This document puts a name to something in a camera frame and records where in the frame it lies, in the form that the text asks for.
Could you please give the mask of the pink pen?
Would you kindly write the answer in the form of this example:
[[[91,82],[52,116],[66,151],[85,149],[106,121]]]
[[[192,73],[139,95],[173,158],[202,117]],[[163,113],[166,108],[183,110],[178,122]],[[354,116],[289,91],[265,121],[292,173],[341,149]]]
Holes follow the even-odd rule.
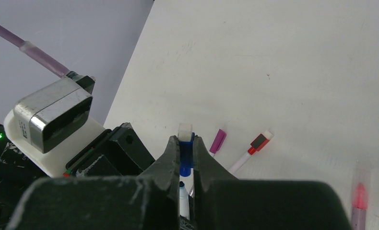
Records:
[[[365,230],[369,203],[370,171],[362,166],[355,167],[351,190],[351,226],[353,230]]]

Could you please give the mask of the red pen cap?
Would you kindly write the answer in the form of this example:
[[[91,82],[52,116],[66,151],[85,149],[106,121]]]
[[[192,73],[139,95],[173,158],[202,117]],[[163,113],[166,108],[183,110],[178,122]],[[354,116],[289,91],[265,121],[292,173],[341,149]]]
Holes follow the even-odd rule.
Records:
[[[260,151],[271,139],[273,138],[273,133],[266,130],[260,133],[250,144],[248,149],[248,154],[253,155],[255,152]]]

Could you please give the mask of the red white pen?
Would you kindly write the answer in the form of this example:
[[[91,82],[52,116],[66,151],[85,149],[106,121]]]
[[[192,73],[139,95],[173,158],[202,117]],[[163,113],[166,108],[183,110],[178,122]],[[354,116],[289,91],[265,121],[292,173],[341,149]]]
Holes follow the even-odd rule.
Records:
[[[220,150],[223,145],[227,134],[225,131],[219,129],[211,146],[208,149],[209,154],[214,158],[215,154]],[[251,143],[250,148],[229,168],[229,172],[234,174],[238,169],[240,169],[249,158],[254,155],[256,152],[259,152],[264,148],[264,146],[270,142],[273,138],[273,133],[266,130],[263,133],[260,133]]]

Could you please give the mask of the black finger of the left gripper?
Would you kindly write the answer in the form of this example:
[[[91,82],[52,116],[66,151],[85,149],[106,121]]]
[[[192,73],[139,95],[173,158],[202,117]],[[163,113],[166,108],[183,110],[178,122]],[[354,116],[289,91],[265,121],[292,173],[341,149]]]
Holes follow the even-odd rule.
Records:
[[[154,162],[131,123],[123,123],[106,129],[76,154],[64,176],[137,176]]]

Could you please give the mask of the blue white pen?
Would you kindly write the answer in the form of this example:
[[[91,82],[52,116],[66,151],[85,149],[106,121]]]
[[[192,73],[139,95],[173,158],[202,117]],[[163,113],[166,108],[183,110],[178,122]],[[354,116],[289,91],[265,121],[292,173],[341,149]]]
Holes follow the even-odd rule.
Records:
[[[185,184],[179,182],[179,213],[182,217],[190,220],[190,209],[189,209],[189,194],[185,188]]]

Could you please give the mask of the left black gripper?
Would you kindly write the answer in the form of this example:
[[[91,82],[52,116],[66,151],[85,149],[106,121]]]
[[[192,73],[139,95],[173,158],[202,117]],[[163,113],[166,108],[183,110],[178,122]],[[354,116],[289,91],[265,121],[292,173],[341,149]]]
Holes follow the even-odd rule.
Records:
[[[46,176],[6,137],[0,124],[0,230],[6,227],[24,191]]]

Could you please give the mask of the purple pen cap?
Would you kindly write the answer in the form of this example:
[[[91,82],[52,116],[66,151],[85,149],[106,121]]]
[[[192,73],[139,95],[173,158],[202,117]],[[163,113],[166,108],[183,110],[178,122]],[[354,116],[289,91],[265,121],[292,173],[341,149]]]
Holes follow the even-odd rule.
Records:
[[[224,143],[226,136],[226,132],[222,129],[219,129],[209,151],[216,154],[220,150],[222,144]]]

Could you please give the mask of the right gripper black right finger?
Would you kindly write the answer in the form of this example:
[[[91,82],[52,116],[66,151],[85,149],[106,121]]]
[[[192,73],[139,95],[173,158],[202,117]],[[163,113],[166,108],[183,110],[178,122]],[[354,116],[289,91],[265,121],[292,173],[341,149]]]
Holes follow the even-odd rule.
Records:
[[[203,139],[199,136],[193,141],[193,166],[195,229],[217,230],[231,219],[231,205],[224,189],[237,178],[209,154]]]

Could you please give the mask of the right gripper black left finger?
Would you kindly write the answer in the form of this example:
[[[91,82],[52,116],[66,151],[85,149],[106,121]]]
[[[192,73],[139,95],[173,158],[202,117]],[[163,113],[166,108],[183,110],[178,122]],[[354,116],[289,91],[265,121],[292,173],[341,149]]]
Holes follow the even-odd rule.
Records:
[[[142,230],[178,230],[180,149],[171,136],[164,153],[137,179],[143,184]]]

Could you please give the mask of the blue pen cap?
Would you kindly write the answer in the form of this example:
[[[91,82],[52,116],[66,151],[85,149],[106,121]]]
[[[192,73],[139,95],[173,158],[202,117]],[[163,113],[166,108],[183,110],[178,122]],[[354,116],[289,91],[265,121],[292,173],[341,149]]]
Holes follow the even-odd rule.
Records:
[[[178,143],[180,150],[180,176],[188,177],[193,168],[193,141],[195,133],[191,124],[180,123],[178,127]]]

